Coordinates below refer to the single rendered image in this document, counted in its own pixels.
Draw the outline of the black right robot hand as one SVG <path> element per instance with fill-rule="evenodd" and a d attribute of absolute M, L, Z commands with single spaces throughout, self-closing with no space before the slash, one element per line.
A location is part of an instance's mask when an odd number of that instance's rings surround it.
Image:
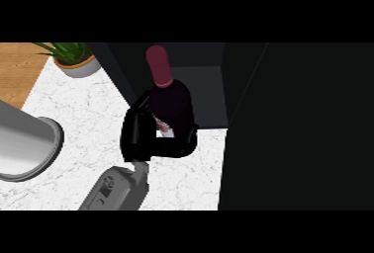
<path fill-rule="evenodd" d="M 120 148 L 126 162 L 147 162 L 152 156 L 182 158 L 197 147 L 197 124 L 191 124 L 181 137 L 157 137 L 157 121 L 151 114 L 149 91 L 127 110 Z"/>

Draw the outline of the dark wine bottle red cap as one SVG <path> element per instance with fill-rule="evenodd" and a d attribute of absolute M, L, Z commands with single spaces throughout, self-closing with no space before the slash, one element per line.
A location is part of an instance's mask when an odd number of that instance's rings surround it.
<path fill-rule="evenodd" d="M 191 94 L 186 84 L 173 77 L 169 55 L 160 45 L 147 50 L 155 86 L 151 89 L 151 112 L 164 137 L 183 138 L 194 125 Z"/>

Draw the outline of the dark grey cabinet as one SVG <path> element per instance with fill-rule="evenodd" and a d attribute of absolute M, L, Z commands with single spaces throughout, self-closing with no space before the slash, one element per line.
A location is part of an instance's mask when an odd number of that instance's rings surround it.
<path fill-rule="evenodd" d="M 89 47 L 127 103 L 152 88 L 149 42 L 93 42 Z M 262 42 L 163 42 L 173 76 L 189 89 L 203 128 L 226 128 L 266 45 Z"/>

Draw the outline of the dark grey cabinet door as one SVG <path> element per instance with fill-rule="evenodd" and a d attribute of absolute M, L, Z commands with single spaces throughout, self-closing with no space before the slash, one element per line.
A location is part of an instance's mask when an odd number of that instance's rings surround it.
<path fill-rule="evenodd" d="M 219 206 L 374 210 L 374 43 L 266 46 L 226 133 Z"/>

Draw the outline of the green plant in grey pot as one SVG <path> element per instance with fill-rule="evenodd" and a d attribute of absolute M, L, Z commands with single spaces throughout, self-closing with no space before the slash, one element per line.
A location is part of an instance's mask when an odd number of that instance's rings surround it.
<path fill-rule="evenodd" d="M 53 58 L 58 68 L 68 77 L 84 78 L 101 69 L 86 42 L 53 42 L 50 45 L 36 42 L 36 45 L 47 50 L 42 55 Z"/>

